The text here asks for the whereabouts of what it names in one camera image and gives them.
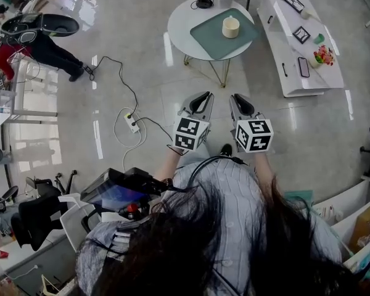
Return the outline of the colourful flowers in white pot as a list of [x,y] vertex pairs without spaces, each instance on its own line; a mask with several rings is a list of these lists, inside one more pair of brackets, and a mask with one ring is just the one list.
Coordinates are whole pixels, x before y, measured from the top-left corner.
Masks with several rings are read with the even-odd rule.
[[335,63],[334,52],[323,44],[318,47],[317,51],[312,53],[308,61],[313,68],[318,68],[322,65],[333,66]]

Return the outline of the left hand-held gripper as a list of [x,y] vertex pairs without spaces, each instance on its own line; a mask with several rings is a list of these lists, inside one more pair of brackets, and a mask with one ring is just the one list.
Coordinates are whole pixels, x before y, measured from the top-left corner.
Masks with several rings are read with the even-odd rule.
[[185,151],[196,151],[200,147],[210,130],[208,121],[212,114],[213,102],[214,95],[209,91],[198,92],[185,99],[180,108],[180,116],[175,118],[173,147]]

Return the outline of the white power strip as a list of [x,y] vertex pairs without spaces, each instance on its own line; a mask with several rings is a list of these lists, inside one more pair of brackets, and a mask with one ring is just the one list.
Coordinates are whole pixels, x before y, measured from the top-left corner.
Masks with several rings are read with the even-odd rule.
[[132,114],[130,113],[127,113],[125,116],[124,116],[124,119],[127,123],[127,125],[129,126],[131,132],[134,134],[134,133],[137,133],[140,131],[139,129],[139,126],[138,124],[136,123],[135,119],[133,118]]

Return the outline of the round white side table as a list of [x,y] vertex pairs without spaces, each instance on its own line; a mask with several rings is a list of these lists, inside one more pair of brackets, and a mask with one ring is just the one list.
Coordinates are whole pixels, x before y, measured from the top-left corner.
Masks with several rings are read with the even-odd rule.
[[245,52],[252,42],[245,43],[220,59],[212,58],[191,35],[191,30],[225,10],[220,8],[217,2],[209,9],[195,9],[194,4],[195,0],[187,0],[171,13],[167,26],[168,36],[172,44],[184,54],[184,65],[188,65],[192,59],[208,62],[220,86],[224,88],[227,85],[231,59]]

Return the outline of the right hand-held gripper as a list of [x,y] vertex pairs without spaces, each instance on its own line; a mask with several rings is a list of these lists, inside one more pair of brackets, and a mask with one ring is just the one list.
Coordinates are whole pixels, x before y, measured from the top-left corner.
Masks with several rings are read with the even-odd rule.
[[258,119],[261,113],[255,111],[250,98],[242,94],[233,94],[229,98],[229,107],[232,121],[237,122],[235,140],[239,147],[246,153],[269,150],[274,136],[271,121]]

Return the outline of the black smartphone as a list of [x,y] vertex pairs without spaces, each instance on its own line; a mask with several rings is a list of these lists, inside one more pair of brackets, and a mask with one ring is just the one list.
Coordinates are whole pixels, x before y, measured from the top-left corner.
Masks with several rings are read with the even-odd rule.
[[310,71],[308,67],[308,61],[304,57],[298,57],[298,67],[300,70],[300,76],[302,78],[309,78],[310,77]]

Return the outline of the black picture frame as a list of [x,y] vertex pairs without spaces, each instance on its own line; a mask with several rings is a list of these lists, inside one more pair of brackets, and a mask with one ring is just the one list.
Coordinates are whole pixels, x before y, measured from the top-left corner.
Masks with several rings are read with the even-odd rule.
[[306,29],[302,26],[298,27],[293,33],[292,33],[293,37],[295,37],[295,39],[297,41],[299,41],[301,44],[304,44],[310,37],[311,35],[309,34],[309,32],[306,31]]
[[297,13],[301,13],[305,6],[299,0],[284,0],[290,7],[292,7]]

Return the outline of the person's striped grey shirt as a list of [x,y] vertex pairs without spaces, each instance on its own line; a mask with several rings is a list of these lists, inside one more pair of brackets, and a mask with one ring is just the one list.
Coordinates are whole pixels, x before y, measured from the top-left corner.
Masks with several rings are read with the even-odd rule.
[[141,221],[98,224],[78,250],[81,296],[346,296],[337,239],[232,160],[180,168]]

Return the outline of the brown cardboard box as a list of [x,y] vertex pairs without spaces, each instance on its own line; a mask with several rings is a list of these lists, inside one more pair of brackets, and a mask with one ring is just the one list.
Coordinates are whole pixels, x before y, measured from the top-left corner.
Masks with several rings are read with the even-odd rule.
[[359,252],[370,243],[370,207],[361,213],[349,241],[349,248],[353,253]]

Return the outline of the grey desk with white frame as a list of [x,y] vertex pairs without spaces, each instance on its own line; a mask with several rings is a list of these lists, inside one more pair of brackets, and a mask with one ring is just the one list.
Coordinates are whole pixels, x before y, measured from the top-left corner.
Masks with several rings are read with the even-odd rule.
[[74,275],[75,251],[63,230],[53,230],[39,250],[16,241],[0,247],[0,278],[14,279],[15,285],[29,296],[42,289],[41,276],[62,285]]

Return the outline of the black monitor with blue screen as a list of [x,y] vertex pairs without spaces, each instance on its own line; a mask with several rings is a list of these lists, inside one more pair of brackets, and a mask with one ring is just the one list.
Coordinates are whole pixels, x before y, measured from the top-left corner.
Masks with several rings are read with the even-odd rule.
[[171,179],[159,181],[149,173],[132,168],[124,173],[109,168],[80,195],[98,212],[115,212],[128,220],[140,220],[150,212],[150,202],[173,186]]

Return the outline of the cream clothes hanger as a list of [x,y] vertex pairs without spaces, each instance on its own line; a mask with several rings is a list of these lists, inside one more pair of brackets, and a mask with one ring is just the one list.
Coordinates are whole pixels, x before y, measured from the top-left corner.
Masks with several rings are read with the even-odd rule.
[[60,289],[53,283],[51,283],[43,274],[41,275],[43,283],[43,295],[44,296],[55,296],[60,292]]

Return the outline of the white storage shelf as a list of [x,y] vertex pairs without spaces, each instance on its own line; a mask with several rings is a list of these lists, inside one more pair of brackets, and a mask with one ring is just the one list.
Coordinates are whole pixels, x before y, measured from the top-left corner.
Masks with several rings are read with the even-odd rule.
[[349,248],[356,219],[370,207],[370,177],[346,191],[313,206],[313,212],[327,224],[339,243],[344,266],[353,273],[370,272],[370,243],[359,252]]

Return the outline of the white low cabinet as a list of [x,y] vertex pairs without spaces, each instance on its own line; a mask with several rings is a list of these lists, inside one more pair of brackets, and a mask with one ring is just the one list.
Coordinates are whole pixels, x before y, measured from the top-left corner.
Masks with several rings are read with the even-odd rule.
[[[343,76],[338,64],[339,51],[332,36],[323,24],[310,0],[299,0],[312,13],[305,20],[284,0],[261,0],[257,13],[266,33],[284,97],[318,96],[332,89],[344,87]],[[301,44],[292,33],[298,27],[304,27],[311,37]],[[319,33],[325,40],[316,45],[313,39]],[[308,59],[318,47],[325,44],[334,52],[333,66],[322,65],[313,68]],[[308,61],[309,78],[302,78],[298,67],[298,57]]]

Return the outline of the cream ceramic mug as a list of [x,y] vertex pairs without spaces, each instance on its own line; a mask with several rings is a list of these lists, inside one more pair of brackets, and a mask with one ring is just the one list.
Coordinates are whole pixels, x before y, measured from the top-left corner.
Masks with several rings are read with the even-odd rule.
[[240,22],[232,15],[223,20],[222,34],[225,38],[234,39],[238,36]]

